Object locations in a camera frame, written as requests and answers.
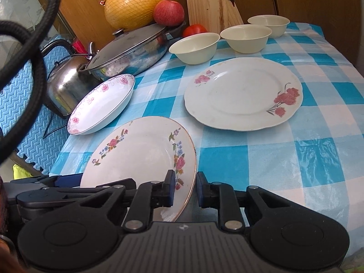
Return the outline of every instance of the checkered tablecloth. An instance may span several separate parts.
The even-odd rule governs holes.
[[[303,103],[287,122],[253,132],[210,128],[184,106],[187,84],[209,65],[230,58],[263,57],[289,68],[302,82]],[[319,27],[291,23],[259,53],[243,55],[221,40],[211,61],[185,65],[167,53],[136,77],[126,109],[106,128],[70,136],[51,173],[83,172],[103,139],[142,116],[170,117],[183,125],[209,181],[237,190],[258,185],[339,221],[351,236],[349,254],[364,246],[364,78],[323,37]],[[214,213],[194,209],[193,219]]]

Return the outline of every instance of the textured mat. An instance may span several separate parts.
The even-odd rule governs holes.
[[[44,58],[48,72],[53,68],[55,61],[67,55],[68,51],[64,47],[58,46],[54,48]],[[31,71],[29,61],[19,71],[18,75],[12,79],[11,83],[4,88],[3,93],[0,94],[0,127],[3,129],[4,135],[19,119],[29,102],[33,87]],[[42,168],[44,174],[49,173],[49,170],[68,138],[67,129],[62,128],[47,138],[42,139],[50,117],[51,111],[43,106],[33,127],[18,146],[18,156],[24,158],[24,155],[26,155],[26,162],[34,162],[34,168],[37,170]],[[66,120],[54,115],[48,132],[66,124],[66,122]]]

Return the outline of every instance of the cream bowl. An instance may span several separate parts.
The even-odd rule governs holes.
[[[264,14],[249,18],[248,23],[269,27],[272,30],[272,34],[269,37],[278,38],[284,34],[290,20],[279,15]]]
[[[184,63],[198,65],[215,55],[219,40],[220,35],[216,33],[196,34],[177,41],[169,48],[169,52]]]
[[[220,36],[237,52],[256,53],[265,47],[271,33],[266,26],[238,25],[223,30]]]

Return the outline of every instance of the wooden post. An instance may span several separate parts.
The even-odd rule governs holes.
[[[187,0],[187,6],[190,25],[200,23],[209,32],[219,34],[229,26],[243,24],[230,0]]]

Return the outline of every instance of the white oval plate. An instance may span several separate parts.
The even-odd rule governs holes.
[[[185,208],[196,178],[196,152],[187,131],[176,121],[149,116],[114,130],[92,154],[82,175],[81,187],[94,188],[132,178],[136,187],[164,181],[176,171],[174,203],[155,210],[154,220],[175,221]]]
[[[115,76],[90,91],[73,110],[67,124],[72,135],[94,133],[112,122],[131,99],[135,78]]]
[[[210,127],[251,131],[279,125],[302,104],[302,85],[287,67],[258,57],[233,58],[194,77],[187,111]]]

